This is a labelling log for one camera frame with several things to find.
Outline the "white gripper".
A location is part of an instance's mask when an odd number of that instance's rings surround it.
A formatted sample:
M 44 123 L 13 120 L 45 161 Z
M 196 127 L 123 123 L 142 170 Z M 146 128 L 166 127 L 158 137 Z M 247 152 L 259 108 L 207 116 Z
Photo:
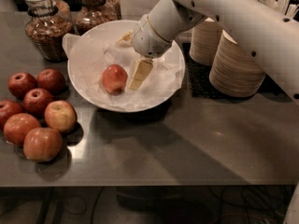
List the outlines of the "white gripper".
M 134 61 L 134 72 L 131 76 L 128 88 L 137 91 L 153 68 L 153 60 L 162 57 L 172 46 L 172 43 L 162 39 L 154 30 L 148 15 L 143 15 L 134 26 L 133 31 L 122 36 L 117 44 L 121 47 L 131 47 L 135 52 L 147 57 Z

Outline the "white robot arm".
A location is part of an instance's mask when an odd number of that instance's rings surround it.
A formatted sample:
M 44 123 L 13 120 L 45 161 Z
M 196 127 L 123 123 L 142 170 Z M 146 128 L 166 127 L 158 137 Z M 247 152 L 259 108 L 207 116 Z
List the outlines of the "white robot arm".
M 162 57 L 181 33 L 210 18 L 294 101 L 299 93 L 299 22 L 255 0 L 160 0 L 130 34 L 134 50 Z

